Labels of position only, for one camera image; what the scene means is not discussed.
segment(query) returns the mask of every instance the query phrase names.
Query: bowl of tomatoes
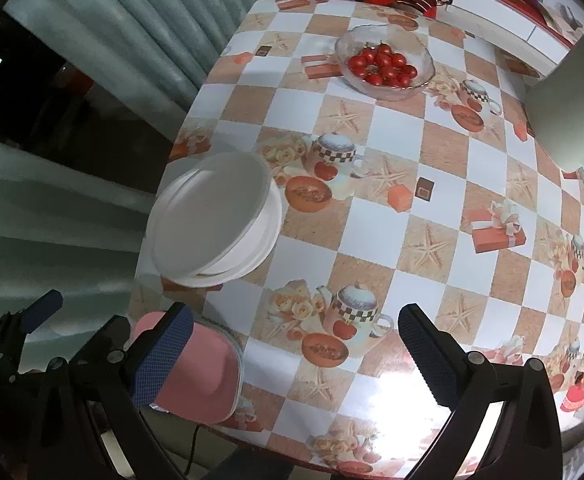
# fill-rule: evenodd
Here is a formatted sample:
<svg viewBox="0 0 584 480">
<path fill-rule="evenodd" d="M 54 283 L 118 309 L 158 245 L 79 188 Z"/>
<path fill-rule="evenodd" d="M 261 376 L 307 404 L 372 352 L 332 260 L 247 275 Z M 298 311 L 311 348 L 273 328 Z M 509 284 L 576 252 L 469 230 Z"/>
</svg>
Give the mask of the bowl of tomatoes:
<svg viewBox="0 0 584 480">
<path fill-rule="evenodd" d="M 335 53 L 347 82 L 376 99 L 409 99 L 435 75 L 427 48 L 398 25 L 354 27 L 337 40 Z"/>
</svg>

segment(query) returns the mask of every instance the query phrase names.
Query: glass bowl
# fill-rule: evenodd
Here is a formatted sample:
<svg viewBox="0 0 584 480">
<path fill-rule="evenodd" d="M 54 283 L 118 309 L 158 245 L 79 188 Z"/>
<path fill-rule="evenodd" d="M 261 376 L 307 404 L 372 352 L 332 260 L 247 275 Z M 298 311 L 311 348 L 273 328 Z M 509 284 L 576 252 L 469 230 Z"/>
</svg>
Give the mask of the glass bowl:
<svg viewBox="0 0 584 480">
<path fill-rule="evenodd" d="M 403 54 L 407 64 L 413 65 L 418 75 L 407 88 L 374 86 L 355 76 L 347 66 L 347 60 L 365 46 L 377 46 L 381 42 L 392 47 L 393 52 Z M 347 82 L 359 92 L 385 101 L 403 101 L 422 91 L 435 75 L 434 61 L 416 34 L 398 25 L 361 25 L 348 30 L 336 42 L 336 57 Z"/>
</svg>

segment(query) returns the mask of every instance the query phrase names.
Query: curtain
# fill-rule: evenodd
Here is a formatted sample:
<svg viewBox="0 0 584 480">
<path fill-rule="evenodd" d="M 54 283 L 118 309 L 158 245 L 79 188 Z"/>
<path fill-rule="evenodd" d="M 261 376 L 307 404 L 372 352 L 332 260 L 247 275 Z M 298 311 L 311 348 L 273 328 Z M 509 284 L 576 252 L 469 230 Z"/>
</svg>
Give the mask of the curtain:
<svg viewBox="0 0 584 480">
<path fill-rule="evenodd" d="M 49 289 L 64 306 L 27 337 L 21 371 L 71 357 L 124 315 L 153 196 L 0 144 L 0 316 Z"/>
<path fill-rule="evenodd" d="M 256 0 L 9 0 L 5 11 L 174 140 Z"/>
</svg>

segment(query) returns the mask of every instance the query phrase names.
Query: table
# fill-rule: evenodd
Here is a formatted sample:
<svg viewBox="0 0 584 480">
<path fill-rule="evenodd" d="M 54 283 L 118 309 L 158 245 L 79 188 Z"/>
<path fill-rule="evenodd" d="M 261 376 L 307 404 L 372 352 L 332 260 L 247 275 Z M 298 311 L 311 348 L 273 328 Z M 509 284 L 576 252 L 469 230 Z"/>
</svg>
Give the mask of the table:
<svg viewBox="0 0 584 480">
<path fill-rule="evenodd" d="M 435 59 L 423 93 L 376 102 L 341 77 L 306 77 L 302 56 L 388 22 Z M 263 45 L 267 56 L 254 56 Z M 480 38 L 398 10 L 254 4 L 191 107 L 159 191 L 201 157 L 258 152 L 280 185 L 280 237 L 260 267 L 216 290 L 161 278 L 144 245 L 130 304 L 137 318 L 185 301 L 240 343 L 241 402 L 217 430 L 309 467 L 405 476 L 449 413 L 395 329 L 412 302 L 493 362 L 541 357 L 562 428 L 574 424 L 559 407 L 584 351 L 584 168 L 562 174 L 528 132 L 519 100 L 539 77 Z M 463 106 L 483 90 L 482 110 Z M 497 416 L 493 405 L 462 472 Z"/>
</svg>

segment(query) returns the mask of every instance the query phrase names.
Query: metal bolt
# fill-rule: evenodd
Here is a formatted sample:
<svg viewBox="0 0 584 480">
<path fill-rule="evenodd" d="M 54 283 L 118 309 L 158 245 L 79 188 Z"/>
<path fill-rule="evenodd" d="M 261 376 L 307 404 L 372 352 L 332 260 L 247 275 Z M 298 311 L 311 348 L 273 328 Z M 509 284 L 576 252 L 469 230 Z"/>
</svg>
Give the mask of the metal bolt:
<svg viewBox="0 0 584 480">
<path fill-rule="evenodd" d="M 109 354 L 107 354 L 107 360 L 110 363 L 120 363 L 124 357 L 125 352 L 122 350 L 112 350 Z"/>
<path fill-rule="evenodd" d="M 55 357 L 50 361 L 49 367 L 52 370 L 56 370 L 62 366 L 63 358 L 62 357 Z"/>
<path fill-rule="evenodd" d="M 482 365 L 485 362 L 485 357 L 481 352 L 470 352 L 467 354 L 467 360 L 473 365 Z"/>
<path fill-rule="evenodd" d="M 530 363 L 530 368 L 533 370 L 536 370 L 537 372 L 543 370 L 543 361 L 541 361 L 541 359 L 533 357 L 528 362 Z"/>
</svg>

